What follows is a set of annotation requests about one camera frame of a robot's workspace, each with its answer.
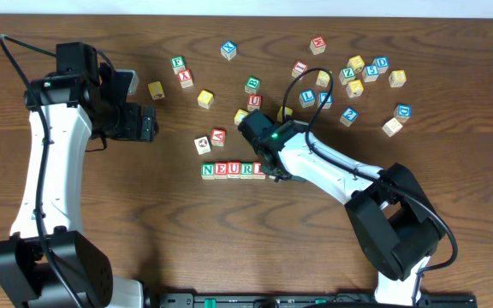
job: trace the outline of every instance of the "wooden table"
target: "wooden table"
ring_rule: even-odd
[[[117,68],[136,70],[140,85],[131,101],[156,106],[161,132],[152,144],[111,141],[107,151],[86,154],[86,235],[114,273],[200,293],[332,293],[377,285],[345,210],[314,185],[202,181],[199,168],[256,159],[234,125],[235,112],[247,105],[249,75],[262,80],[262,110],[275,116],[296,61],[337,73],[351,56],[367,62],[387,56],[392,69],[407,72],[407,83],[390,88],[385,74],[355,99],[337,83],[335,102],[314,133],[361,162],[408,166],[460,246],[457,262],[428,274],[423,287],[471,292],[481,307],[493,307],[493,21],[0,15],[0,33],[48,50],[80,40],[103,50]],[[318,35],[328,47],[314,56],[308,45]],[[219,51],[227,39],[238,44],[229,62]],[[12,51],[30,79],[55,70],[53,58]],[[185,57],[193,87],[181,89],[170,65],[175,55]],[[290,95],[296,119],[308,121],[315,110],[303,110],[297,97],[300,89],[321,91],[316,78],[306,76]],[[152,101],[146,85],[157,80],[166,98]],[[216,94],[209,110],[197,105],[202,89]],[[0,48],[0,240],[26,181],[23,92]],[[398,103],[411,104],[413,118],[389,138],[381,127]],[[347,106],[359,112],[349,128],[339,123]],[[228,131],[225,146],[198,156],[193,139],[214,127]],[[431,262],[449,254],[443,240]],[[9,306],[1,288],[0,306]]]

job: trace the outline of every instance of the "wooden tabletop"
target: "wooden tabletop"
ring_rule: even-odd
[[[115,274],[200,293],[377,285],[343,206],[325,192],[299,182],[203,181],[200,164],[256,159],[234,125],[235,112],[247,106],[248,76],[261,79],[262,111],[276,116],[296,61],[329,68],[337,79],[351,56],[387,56],[391,69],[406,71],[407,83],[390,88],[388,72],[350,99],[336,81],[335,102],[314,133],[361,162],[410,168],[460,247],[457,262],[428,273],[423,288],[474,293],[481,307],[493,307],[493,21],[0,15],[0,33],[47,50],[83,41],[116,68],[136,70],[140,84],[129,101],[157,108],[160,133],[151,144],[110,141],[107,151],[86,154],[86,236]],[[308,46],[319,35],[328,46],[314,56]],[[238,45],[231,61],[219,51],[228,39]],[[54,58],[11,50],[30,79],[56,68]],[[176,55],[191,69],[192,87],[182,89],[173,74]],[[295,119],[311,119],[315,107],[303,110],[298,96],[322,91],[316,78],[306,76],[291,93]],[[151,99],[153,81],[162,82],[165,99]],[[203,89],[215,93],[209,110],[197,104]],[[27,175],[24,90],[0,48],[0,240],[9,235]],[[389,138],[382,125],[397,104],[411,104],[413,116]],[[351,127],[339,122],[348,106],[359,112]],[[214,127],[227,130],[225,146],[198,156],[193,140]],[[431,263],[450,252],[442,240]],[[0,306],[10,306],[1,288]]]

